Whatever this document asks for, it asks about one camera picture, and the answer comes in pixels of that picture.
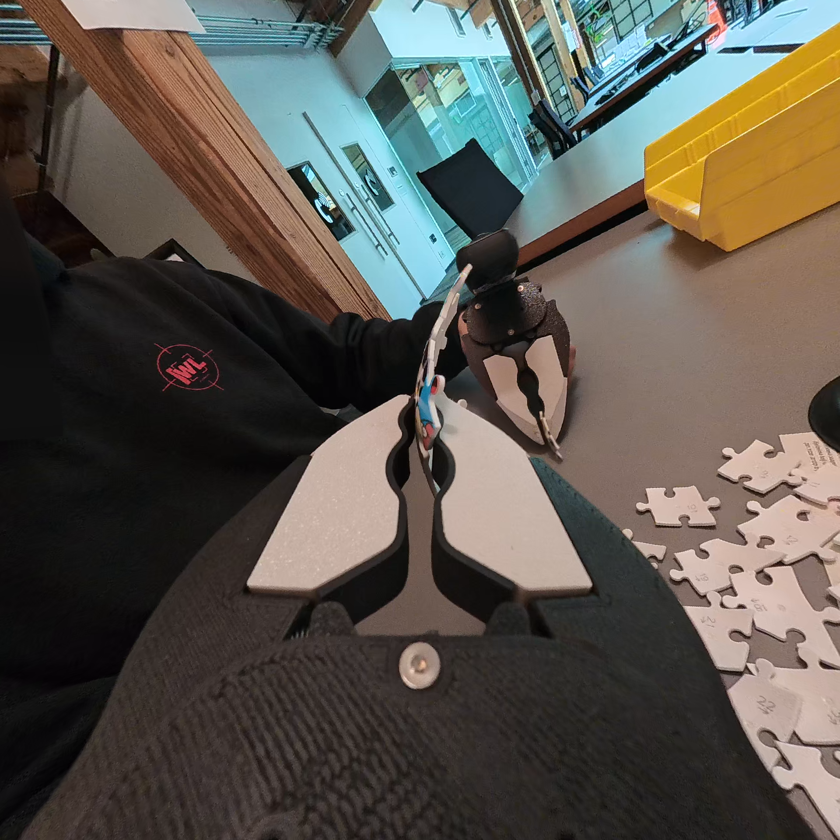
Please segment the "white paper notice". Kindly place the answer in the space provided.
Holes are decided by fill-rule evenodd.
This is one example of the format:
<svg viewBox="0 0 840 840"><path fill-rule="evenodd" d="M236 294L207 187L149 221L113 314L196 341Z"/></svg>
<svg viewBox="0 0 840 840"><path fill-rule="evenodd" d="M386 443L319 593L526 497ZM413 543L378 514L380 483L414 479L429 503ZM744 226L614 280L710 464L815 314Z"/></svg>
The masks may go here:
<svg viewBox="0 0 840 840"><path fill-rule="evenodd" d="M86 30L147 30L205 34L205 27L185 1L63 1Z"/></svg>

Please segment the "person's left forearm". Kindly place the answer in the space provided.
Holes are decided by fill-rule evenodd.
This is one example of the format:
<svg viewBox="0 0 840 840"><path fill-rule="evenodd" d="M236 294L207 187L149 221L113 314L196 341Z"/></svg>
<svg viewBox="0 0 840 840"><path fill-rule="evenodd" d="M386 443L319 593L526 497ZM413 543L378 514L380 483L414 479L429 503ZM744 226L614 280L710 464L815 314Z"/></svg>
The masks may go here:
<svg viewBox="0 0 840 840"><path fill-rule="evenodd" d="M408 394L443 312L442 303L430 303L410 319L386 322L345 313L323 325L311 350L310 396L322 407L351 405L365 413Z"/></svg>

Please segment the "black picture frame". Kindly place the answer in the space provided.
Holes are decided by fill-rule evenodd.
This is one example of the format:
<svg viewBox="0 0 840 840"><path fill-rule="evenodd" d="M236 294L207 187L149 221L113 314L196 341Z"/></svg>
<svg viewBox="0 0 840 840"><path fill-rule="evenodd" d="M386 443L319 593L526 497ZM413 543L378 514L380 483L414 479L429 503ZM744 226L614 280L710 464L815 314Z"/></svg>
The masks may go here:
<svg viewBox="0 0 840 840"><path fill-rule="evenodd" d="M185 264L204 268L203 264L196 259L189 251L181 246L174 238L170 238L162 245L154 248L145 256L145 259L157 259L159 261L180 261Z"/></svg>

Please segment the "black round puzzle stand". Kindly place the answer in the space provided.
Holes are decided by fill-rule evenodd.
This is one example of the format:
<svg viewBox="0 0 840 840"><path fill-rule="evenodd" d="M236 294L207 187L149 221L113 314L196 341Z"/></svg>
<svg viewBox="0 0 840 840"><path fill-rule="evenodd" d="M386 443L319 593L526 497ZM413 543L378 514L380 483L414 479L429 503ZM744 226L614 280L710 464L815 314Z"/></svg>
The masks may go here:
<svg viewBox="0 0 840 840"><path fill-rule="evenodd" d="M808 423L813 433L830 449L839 453L839 386L835 377L813 396L808 409Z"/></svg>

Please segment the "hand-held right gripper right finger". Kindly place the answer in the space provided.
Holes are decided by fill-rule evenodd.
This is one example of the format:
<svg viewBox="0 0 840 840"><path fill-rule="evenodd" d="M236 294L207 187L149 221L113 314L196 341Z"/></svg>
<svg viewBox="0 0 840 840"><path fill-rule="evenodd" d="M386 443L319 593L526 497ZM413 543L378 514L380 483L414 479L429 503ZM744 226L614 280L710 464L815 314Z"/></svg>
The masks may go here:
<svg viewBox="0 0 840 840"><path fill-rule="evenodd" d="M594 584L529 455L467 407L438 399L432 572L488 623L503 604L588 596Z"/></svg>

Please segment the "metal conduit pipes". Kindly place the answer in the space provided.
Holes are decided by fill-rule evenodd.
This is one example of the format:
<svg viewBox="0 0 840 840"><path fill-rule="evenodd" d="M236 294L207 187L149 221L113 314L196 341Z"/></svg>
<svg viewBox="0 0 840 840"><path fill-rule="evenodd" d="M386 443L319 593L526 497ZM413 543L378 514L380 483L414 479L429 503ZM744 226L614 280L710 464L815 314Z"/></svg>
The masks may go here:
<svg viewBox="0 0 840 840"><path fill-rule="evenodd" d="M201 47L278 46L292 49L325 49L343 34L343 28L312 21L268 20L219 16L198 18L204 31L190 36ZM2 46L49 46L51 39L30 18L2 17Z"/></svg>

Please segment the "pile of white puzzle pieces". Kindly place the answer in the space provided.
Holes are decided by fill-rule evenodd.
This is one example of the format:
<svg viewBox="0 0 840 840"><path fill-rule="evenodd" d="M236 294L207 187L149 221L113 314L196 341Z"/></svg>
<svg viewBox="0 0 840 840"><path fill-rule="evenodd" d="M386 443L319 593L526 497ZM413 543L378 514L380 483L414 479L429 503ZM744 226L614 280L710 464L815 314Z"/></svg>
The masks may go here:
<svg viewBox="0 0 840 840"><path fill-rule="evenodd" d="M732 534L689 486L648 488L636 509L659 529L697 527L698 546L623 535L673 588L763 767L838 838L838 468L799 463L781 442L726 447L716 475L746 495Z"/></svg>

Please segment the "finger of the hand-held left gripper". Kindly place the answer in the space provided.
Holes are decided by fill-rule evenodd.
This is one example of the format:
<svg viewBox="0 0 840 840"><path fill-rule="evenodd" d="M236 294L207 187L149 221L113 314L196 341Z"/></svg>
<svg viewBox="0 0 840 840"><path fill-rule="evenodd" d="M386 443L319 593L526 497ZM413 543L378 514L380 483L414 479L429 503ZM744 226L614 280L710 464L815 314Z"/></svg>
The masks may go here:
<svg viewBox="0 0 840 840"><path fill-rule="evenodd" d="M568 378L563 373L553 338L536 339L528 348L528 369L537 380L538 406L544 411L551 434L558 440L565 415Z"/></svg>
<svg viewBox="0 0 840 840"><path fill-rule="evenodd" d="M519 432L537 445L543 445L540 409L534 398L529 400L519 384L517 362L506 355L491 355L484 359L496 403Z"/></svg>

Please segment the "black office chair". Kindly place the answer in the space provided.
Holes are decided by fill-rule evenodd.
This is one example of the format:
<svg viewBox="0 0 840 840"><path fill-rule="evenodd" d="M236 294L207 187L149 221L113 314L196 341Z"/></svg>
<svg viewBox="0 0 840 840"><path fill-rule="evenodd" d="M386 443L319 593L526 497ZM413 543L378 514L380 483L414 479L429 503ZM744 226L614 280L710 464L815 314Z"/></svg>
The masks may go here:
<svg viewBox="0 0 840 840"><path fill-rule="evenodd" d="M470 240L503 229L524 197L475 139L416 177Z"/></svg>

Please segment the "person's black sweatshirt torso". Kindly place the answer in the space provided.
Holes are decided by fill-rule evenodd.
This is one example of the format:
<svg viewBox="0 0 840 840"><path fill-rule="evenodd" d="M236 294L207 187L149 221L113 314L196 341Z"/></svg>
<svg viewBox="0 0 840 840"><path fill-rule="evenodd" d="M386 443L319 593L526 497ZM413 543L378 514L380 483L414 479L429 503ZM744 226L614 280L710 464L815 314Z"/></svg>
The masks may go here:
<svg viewBox="0 0 840 840"><path fill-rule="evenodd" d="M216 271L37 250L2 190L2 838L194 553L334 430L369 332Z"/></svg>

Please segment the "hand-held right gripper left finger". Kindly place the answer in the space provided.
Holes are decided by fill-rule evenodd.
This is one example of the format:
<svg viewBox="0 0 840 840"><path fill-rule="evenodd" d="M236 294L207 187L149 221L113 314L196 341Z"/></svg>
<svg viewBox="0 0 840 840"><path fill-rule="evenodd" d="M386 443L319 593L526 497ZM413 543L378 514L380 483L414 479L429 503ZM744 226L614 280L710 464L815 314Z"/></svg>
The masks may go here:
<svg viewBox="0 0 840 840"><path fill-rule="evenodd" d="M257 595L367 618L408 574L408 396L360 416L289 470L293 492L247 579Z"/></svg>

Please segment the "curved assembled puzzle section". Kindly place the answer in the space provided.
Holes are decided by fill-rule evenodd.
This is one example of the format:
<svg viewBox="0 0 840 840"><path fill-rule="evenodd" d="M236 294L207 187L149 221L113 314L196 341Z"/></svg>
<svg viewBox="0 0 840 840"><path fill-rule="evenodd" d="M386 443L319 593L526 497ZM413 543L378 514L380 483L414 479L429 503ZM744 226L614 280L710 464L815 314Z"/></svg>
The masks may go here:
<svg viewBox="0 0 840 840"><path fill-rule="evenodd" d="M434 447L443 428L443 417L438 410L445 397L445 377L437 370L438 359L448 343L447 331L456 319L460 293L473 266L467 264L450 288L437 316L423 352L414 392L415 440L424 474L434 495L439 484L434 478Z"/></svg>

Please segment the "yellow plastic bin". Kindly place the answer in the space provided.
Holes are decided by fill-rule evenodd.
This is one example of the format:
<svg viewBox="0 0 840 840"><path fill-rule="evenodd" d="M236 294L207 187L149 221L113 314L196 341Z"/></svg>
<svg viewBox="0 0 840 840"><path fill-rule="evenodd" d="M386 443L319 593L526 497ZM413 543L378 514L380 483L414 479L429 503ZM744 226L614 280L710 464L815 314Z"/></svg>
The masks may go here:
<svg viewBox="0 0 840 840"><path fill-rule="evenodd" d="M647 208L733 251L839 200L839 26L651 143Z"/></svg>

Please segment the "black workbench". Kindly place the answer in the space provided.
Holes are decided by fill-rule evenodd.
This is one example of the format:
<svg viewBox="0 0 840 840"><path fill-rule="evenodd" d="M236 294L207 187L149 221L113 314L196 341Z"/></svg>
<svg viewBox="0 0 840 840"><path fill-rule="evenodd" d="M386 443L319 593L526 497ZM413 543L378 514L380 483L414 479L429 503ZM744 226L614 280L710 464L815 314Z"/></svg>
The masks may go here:
<svg viewBox="0 0 840 840"><path fill-rule="evenodd" d="M620 68L591 90L583 109L570 124L577 140L600 129L628 110L664 81L680 73L708 52L721 24L706 24L667 47L656 45L643 58Z"/></svg>

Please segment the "grey table with wooden edge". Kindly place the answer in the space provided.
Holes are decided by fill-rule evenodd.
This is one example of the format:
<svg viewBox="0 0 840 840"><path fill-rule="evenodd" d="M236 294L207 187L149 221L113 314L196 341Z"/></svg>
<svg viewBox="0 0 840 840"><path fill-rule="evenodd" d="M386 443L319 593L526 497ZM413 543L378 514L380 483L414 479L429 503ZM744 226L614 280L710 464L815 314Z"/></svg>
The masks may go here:
<svg viewBox="0 0 840 840"><path fill-rule="evenodd" d="M537 266L644 212L651 143L838 20L838 1L783 2L550 163L507 221L519 266Z"/></svg>

